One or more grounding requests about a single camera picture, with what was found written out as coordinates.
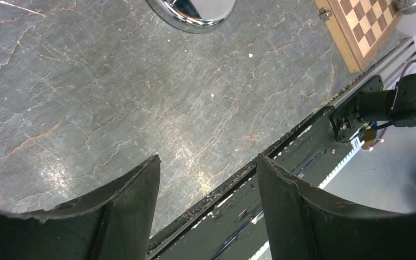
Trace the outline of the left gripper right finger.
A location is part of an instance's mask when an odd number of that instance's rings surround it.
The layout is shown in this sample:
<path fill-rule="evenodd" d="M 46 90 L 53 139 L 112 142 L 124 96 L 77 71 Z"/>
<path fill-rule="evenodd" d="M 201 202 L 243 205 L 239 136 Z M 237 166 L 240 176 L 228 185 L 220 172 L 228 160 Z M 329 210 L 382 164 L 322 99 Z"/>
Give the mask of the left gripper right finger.
<path fill-rule="evenodd" d="M 262 154 L 256 172 L 273 259 L 416 259 L 416 212 L 337 197 Z"/>

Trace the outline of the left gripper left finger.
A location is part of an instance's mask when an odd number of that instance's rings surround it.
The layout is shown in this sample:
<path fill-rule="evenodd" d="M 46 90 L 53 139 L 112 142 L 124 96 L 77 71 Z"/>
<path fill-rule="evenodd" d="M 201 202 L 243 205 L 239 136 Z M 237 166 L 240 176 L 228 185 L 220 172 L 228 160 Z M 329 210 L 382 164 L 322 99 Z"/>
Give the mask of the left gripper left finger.
<path fill-rule="evenodd" d="M 51 210 L 0 211 L 0 259 L 144 259 L 159 185 L 153 155 Z"/>

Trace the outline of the chrome wine glass rack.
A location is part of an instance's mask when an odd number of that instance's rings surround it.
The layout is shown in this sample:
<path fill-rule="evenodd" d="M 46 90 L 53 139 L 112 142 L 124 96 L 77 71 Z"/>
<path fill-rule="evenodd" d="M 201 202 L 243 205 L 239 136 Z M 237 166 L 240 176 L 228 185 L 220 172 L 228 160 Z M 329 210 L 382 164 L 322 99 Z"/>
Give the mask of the chrome wine glass rack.
<path fill-rule="evenodd" d="M 147 0 L 167 24 L 187 33 L 201 34 L 217 29 L 235 8 L 235 0 Z"/>

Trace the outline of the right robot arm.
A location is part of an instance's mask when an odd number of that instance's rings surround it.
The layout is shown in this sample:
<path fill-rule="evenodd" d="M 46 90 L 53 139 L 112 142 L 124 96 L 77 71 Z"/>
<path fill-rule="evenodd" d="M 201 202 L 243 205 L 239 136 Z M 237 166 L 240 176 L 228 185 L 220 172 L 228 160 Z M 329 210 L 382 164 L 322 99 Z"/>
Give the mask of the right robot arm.
<path fill-rule="evenodd" d="M 350 142 L 368 132 L 416 126 L 416 74 L 402 77 L 394 89 L 384 90 L 375 75 L 331 115 L 335 140 Z"/>

